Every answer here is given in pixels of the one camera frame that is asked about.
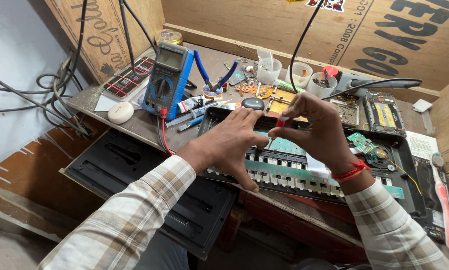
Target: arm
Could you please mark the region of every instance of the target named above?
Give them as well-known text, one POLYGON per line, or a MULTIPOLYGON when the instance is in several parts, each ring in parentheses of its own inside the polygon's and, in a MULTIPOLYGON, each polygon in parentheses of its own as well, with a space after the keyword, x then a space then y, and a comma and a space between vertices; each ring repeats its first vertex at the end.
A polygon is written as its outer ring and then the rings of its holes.
MULTIPOLYGON (((357 162, 358 158, 349 150, 335 105, 310 93, 299 93, 282 114, 303 115, 310 126, 306 131, 274 128, 268 133, 270 137, 296 143, 335 175, 354 169, 351 162, 357 162)), ((449 260, 421 226, 368 171, 340 186, 373 269, 449 269, 449 260)))
POLYGON ((268 138, 253 132, 264 113, 239 108, 203 136, 109 198, 65 237, 38 269, 133 269, 165 216, 211 165, 233 175, 247 190, 258 192, 246 173, 245 152, 264 148, 268 138))

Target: digital multimeter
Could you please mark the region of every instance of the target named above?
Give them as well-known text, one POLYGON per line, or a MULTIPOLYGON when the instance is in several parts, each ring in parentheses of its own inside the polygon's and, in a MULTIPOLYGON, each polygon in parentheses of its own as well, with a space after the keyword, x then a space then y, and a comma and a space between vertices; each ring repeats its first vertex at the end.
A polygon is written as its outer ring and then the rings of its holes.
POLYGON ((193 52, 190 49, 161 42, 141 105, 143 110, 160 115, 160 109, 167 109, 165 119, 173 120, 176 117, 177 104, 181 102, 193 60, 193 52))

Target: toothbrush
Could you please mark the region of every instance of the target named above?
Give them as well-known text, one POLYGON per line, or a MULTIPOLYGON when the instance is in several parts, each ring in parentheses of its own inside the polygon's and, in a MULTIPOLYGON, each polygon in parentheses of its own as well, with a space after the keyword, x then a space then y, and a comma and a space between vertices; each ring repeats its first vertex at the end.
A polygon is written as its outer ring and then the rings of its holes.
POLYGON ((434 153, 430 159, 431 168, 433 169, 433 179, 435 181, 435 190, 443 208, 443 225, 445 231, 445 242, 446 246, 449 248, 449 201, 448 192, 446 187, 441 181, 440 175, 438 174, 438 167, 443 167, 444 161, 440 153, 434 153))

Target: shirt sleeve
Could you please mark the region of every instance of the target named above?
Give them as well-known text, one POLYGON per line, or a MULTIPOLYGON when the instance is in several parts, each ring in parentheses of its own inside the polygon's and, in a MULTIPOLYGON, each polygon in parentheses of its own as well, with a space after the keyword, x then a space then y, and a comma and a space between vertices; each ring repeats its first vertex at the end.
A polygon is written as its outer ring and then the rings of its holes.
POLYGON ((345 196, 373 269, 449 269, 449 260, 379 183, 345 196))
POLYGON ((196 178, 173 155, 131 183, 63 239, 38 269, 133 269, 168 211, 196 178))

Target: screwdriver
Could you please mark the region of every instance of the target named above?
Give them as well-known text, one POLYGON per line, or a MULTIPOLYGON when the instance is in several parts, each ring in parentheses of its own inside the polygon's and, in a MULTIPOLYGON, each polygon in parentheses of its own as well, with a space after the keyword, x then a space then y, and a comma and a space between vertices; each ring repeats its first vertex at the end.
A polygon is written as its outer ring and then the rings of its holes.
MULTIPOLYGON (((291 121, 293 121, 293 118, 283 116, 282 112, 280 112, 280 115, 278 116, 278 120, 276 121, 275 127, 279 127, 279 126, 289 127, 291 125, 291 121)), ((271 138, 271 142, 269 143, 268 149, 270 149, 271 144, 273 143, 274 140, 275 140, 275 138, 271 138)))

